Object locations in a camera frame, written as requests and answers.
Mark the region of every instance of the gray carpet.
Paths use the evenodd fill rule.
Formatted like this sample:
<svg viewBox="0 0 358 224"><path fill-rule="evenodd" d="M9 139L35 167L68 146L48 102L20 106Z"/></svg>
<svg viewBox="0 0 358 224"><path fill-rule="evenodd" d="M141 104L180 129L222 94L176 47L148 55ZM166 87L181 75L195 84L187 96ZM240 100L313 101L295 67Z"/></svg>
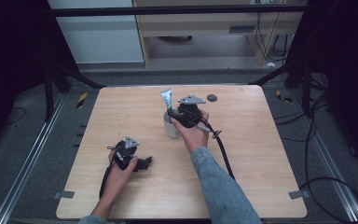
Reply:
<svg viewBox="0 0 358 224"><path fill-rule="evenodd" d="M213 71L176 71L176 72L144 72L99 74L92 76L93 80L109 85L161 85L161 84L213 84L213 83L247 83L266 74L265 70L213 70ZM80 144L87 125L98 91L93 90L76 80L72 80L73 88L66 94L66 99L52 133L37 161L36 166L14 208L11 221L13 223L60 223L55 215L58 200L53 199L56 191L63 190L66 179L74 162L77 146ZM286 103L276 96L278 81L269 83L264 88L268 105L274 118L298 113L295 103ZM76 108L80 94L86 91L89 95L82 108ZM17 173L20 171L45 118L45 98L43 86L35 87L17 97L16 107L26 112L23 118L22 109L13 109L7 122L17 122L6 125L0 133L0 204L5 199ZM346 139L343 137L333 115L328 107L322 107L316 112L316 127L324 142L337 162L349 184L358 190L358 157L352 157ZM305 182L304 148L308 128L302 119L286 125L278 126L284 148L295 173L298 185ZM326 175L319 155L310 144L310 177ZM336 216L348 219L337 197L334 188L329 183L315 184L312 187L315 197L321 201ZM324 213L311 199L305 199L308 214L301 220L270 220L272 223L338 223Z"/></svg>

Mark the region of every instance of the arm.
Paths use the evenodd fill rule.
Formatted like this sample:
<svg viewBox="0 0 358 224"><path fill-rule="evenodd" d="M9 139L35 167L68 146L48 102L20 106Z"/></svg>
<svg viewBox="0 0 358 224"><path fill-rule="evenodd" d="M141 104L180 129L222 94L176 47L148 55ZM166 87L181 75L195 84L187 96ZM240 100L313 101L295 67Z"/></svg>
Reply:
<svg viewBox="0 0 358 224"><path fill-rule="evenodd" d="M112 153L109 154L109 160L113 159ZM83 223L106 223L106 220L109 218L109 215L112 211L113 205L118 194L124 189L127 185L132 170L135 168L138 159L135 156L131 159L127 169L122 171L118 165L113 165L112 170L109 176L106 179L106 185L103 191L103 196L100 201L98 201L94 210L91 212L91 215L88 217L83 217L80 219L80 224Z"/></svg>
<svg viewBox="0 0 358 224"><path fill-rule="evenodd" d="M201 110L201 114L205 119L209 118L205 111ZM172 124L181 133L191 154L212 223L261 223L241 187L206 148L209 134L198 127L187 129L175 119Z"/></svg>

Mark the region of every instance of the denim sleeve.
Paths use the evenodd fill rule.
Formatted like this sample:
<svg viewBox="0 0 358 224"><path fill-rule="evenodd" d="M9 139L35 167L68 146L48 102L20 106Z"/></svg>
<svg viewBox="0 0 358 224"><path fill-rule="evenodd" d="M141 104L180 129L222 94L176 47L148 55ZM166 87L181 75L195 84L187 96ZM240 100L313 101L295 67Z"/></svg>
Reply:
<svg viewBox="0 0 358 224"><path fill-rule="evenodd" d="M261 223L238 183L214 160L206 147L191 153L212 223Z"/></svg>
<svg viewBox="0 0 358 224"><path fill-rule="evenodd" d="M105 224L106 221L96 216L82 217L78 224Z"/></svg>

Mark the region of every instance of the hand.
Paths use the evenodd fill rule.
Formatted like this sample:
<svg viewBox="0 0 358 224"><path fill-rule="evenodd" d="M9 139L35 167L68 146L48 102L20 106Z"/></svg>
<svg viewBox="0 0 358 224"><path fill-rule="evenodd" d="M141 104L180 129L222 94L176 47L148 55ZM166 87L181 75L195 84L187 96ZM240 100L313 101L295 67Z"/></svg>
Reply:
<svg viewBox="0 0 358 224"><path fill-rule="evenodd" d="M109 154L109 160L111 161L112 159L113 152ZM112 170L106 179L103 196L91 213L93 216L101 217L104 220L109 218L113 205L115 204L115 200L118 194L124 189L124 187L126 187L127 183L129 182L137 161L138 157L135 156L131 159L127 169L123 171L120 169L120 167L118 167L117 164L113 165Z"/></svg>
<svg viewBox="0 0 358 224"><path fill-rule="evenodd" d="M208 120L209 114L200 109L201 115ZM187 150L191 153L199 147L207 147L209 133L201 130L197 126L192 128L185 128L179 121L176 119L171 119L173 126L176 130L182 135L185 140L185 145Z"/></svg>

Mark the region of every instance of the wall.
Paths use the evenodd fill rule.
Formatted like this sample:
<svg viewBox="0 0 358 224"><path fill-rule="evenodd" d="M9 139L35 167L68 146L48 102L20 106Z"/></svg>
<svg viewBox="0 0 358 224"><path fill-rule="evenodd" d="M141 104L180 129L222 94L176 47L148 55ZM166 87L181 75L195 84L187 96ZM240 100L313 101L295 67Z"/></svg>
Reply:
<svg viewBox="0 0 358 224"><path fill-rule="evenodd" d="M48 2L51 8L132 7L131 0ZM144 61L134 16L67 17L57 21L79 65Z"/></svg>

